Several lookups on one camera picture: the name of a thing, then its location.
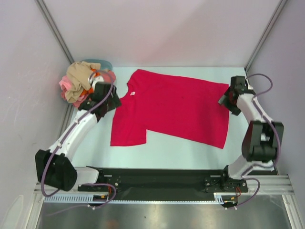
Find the magenta red t-shirt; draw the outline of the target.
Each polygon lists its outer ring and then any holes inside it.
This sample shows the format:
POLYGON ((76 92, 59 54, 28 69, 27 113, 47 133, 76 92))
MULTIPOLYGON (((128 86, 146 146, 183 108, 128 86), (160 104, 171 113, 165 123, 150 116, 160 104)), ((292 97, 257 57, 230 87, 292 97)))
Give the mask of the magenta red t-shirt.
POLYGON ((147 131, 154 131, 224 148, 229 112, 218 102, 227 84, 139 69, 127 87, 113 118, 111 146, 145 144, 147 131))

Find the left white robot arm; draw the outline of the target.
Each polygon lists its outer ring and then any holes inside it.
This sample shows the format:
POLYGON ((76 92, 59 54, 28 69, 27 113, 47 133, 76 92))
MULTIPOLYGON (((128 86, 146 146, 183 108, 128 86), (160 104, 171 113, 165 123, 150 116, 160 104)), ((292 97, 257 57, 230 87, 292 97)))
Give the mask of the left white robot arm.
POLYGON ((47 150, 40 149, 35 155, 38 181, 41 187, 51 186, 70 191, 75 185, 89 184, 99 191, 105 186, 105 178, 94 167, 75 167, 72 159, 88 132, 97 125, 107 112, 121 105, 116 87, 109 83, 96 83, 94 92, 80 104, 75 118, 47 150))

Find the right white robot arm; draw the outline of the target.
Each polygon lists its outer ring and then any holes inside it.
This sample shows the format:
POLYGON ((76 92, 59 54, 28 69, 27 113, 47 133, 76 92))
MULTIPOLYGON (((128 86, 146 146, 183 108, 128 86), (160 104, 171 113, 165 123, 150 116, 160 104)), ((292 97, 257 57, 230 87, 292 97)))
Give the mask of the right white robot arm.
POLYGON ((244 177, 255 168, 274 169, 281 154, 284 133, 282 122, 274 121, 258 102, 256 93, 245 76, 233 76, 230 86, 219 100, 233 115, 243 114, 247 120, 241 155, 227 165, 219 186, 227 192, 244 183, 244 177))

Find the salmon pink t-shirt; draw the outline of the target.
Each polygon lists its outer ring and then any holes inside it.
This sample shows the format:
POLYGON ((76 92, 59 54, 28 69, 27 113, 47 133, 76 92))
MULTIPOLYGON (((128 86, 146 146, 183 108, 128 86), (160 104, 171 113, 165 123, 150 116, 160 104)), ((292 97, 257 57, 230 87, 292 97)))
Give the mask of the salmon pink t-shirt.
MULTIPOLYGON (((111 80, 113 80, 115 82, 115 80, 116 80, 116 76, 115 76, 114 72, 112 72, 110 70, 107 70, 106 73, 100 73, 100 74, 104 78, 105 83, 111 83, 111 80)), ((73 106, 76 108, 79 108, 79 106, 87 98, 87 96, 85 96, 83 99, 79 98, 79 100, 77 102, 72 103, 73 106)), ((67 99, 65 98, 65 92, 61 91, 61 97, 64 101, 67 101, 67 99)))

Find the orange t-shirt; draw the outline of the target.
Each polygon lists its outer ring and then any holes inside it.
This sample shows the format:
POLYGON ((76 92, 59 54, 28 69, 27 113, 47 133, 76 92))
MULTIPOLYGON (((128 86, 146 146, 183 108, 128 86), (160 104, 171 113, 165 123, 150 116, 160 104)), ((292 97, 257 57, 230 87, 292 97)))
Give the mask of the orange t-shirt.
MULTIPOLYGON (((101 76, 101 74, 100 74, 99 72, 97 72, 96 69, 91 68, 91 71, 93 71, 93 77, 92 77, 92 79, 101 76)), ((83 99, 85 96, 87 96, 87 95, 89 95, 89 94, 91 94, 91 93, 93 93, 93 92, 94 92, 94 90, 93 90, 92 87, 91 87, 89 90, 83 89, 82 93, 80 94, 80 99, 83 99)))

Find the blue plastic laundry basket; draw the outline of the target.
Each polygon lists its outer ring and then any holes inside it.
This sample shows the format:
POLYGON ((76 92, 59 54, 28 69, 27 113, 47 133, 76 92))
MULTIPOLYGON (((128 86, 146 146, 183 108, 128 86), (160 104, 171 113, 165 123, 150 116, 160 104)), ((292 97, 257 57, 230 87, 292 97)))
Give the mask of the blue plastic laundry basket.
POLYGON ((84 59, 83 61, 99 63, 101 65, 101 67, 100 67, 101 70, 108 69, 108 70, 112 71, 112 64, 108 61, 100 60, 100 59, 84 59))

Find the beige t-shirt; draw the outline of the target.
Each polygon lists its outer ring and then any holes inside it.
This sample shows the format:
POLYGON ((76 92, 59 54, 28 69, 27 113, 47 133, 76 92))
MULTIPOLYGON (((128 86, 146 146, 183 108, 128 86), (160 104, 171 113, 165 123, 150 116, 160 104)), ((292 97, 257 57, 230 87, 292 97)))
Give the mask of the beige t-shirt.
POLYGON ((100 67, 99 63, 85 61, 74 62, 68 67, 66 76, 72 83, 71 89, 65 93, 68 103, 77 102, 83 89, 89 90, 91 88, 91 85, 88 83, 88 78, 93 73, 91 68, 98 70, 100 67))

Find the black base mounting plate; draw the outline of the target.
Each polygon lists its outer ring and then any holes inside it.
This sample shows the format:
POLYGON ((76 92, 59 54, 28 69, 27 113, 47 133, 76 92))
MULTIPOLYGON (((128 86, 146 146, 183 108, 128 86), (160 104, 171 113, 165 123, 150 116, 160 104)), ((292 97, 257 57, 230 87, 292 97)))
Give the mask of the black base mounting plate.
POLYGON ((107 183, 115 187, 111 190, 114 199, 122 201, 208 201, 214 193, 248 192, 246 181, 234 191, 224 191, 219 186, 223 171, 219 169, 99 168, 99 171, 95 186, 81 185, 81 188, 92 191, 107 183))

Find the right corner aluminium post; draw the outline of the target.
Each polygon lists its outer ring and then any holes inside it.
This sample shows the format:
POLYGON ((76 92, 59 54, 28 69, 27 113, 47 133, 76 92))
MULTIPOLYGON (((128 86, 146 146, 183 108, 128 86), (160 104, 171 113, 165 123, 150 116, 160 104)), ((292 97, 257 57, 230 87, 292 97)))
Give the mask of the right corner aluminium post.
POLYGON ((250 55, 250 58, 248 59, 244 70, 246 73, 249 72, 249 70, 251 69, 252 64, 254 63, 256 57, 258 56, 259 52, 261 51, 264 43, 266 42, 267 38, 269 37, 269 35, 271 34, 274 26, 276 25, 278 19, 280 18, 282 12, 284 11, 286 5, 288 4, 289 0, 280 0, 269 20, 269 22, 267 23, 267 26, 265 27, 259 41, 258 44, 255 46, 252 54, 250 55))

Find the corner aluminium post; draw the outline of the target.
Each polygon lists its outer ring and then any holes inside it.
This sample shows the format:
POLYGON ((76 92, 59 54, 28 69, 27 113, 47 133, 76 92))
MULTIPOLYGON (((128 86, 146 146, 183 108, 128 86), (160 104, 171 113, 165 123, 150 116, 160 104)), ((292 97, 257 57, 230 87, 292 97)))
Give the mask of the corner aluminium post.
POLYGON ((269 35, 271 34, 274 26, 276 25, 278 19, 280 18, 282 12, 284 11, 286 5, 288 4, 289 0, 280 0, 269 20, 269 22, 267 23, 267 26, 265 27, 259 41, 258 44, 255 46, 252 54, 250 55, 250 58, 248 59, 244 70, 246 73, 249 72, 249 70, 251 69, 252 64, 254 63, 256 57, 258 56, 259 52, 261 51, 264 43, 266 42, 267 38, 269 37, 269 35))
POLYGON ((44 0, 35 0, 35 3, 37 4, 39 10, 41 11, 47 25, 49 26, 49 29, 51 30, 52 34, 55 37, 55 40, 59 44, 64 56, 66 57, 67 61, 72 64, 74 62, 74 58, 50 12, 50 10, 47 7, 47 4, 44 0))

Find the left corner aluminium post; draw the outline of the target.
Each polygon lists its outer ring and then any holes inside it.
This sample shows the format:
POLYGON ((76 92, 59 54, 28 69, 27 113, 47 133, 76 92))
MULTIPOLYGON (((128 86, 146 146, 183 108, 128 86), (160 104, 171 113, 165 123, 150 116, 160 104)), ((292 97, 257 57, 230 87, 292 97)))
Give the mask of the left corner aluminium post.
POLYGON ((35 0, 35 3, 37 4, 39 10, 41 11, 47 25, 49 26, 49 29, 51 30, 52 34, 55 37, 55 40, 59 44, 64 56, 66 57, 67 61, 72 64, 74 62, 74 58, 50 12, 50 10, 47 7, 47 4, 44 0, 35 0))

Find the aluminium extrusion rail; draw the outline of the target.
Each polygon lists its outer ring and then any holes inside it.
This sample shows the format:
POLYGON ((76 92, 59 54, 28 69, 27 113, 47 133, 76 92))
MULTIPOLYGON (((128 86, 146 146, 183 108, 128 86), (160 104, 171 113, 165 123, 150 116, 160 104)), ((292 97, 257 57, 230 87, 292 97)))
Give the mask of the aluminium extrusion rail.
MULTIPOLYGON (((248 192, 242 191, 242 193, 253 194, 258 187, 256 178, 260 182, 260 188, 258 195, 293 195, 294 190, 288 175, 258 175, 248 176, 247 187, 248 192)), ((60 190, 57 194, 93 194, 93 193, 106 193, 109 189, 106 187, 81 188, 81 186, 74 186, 70 191, 60 190)))

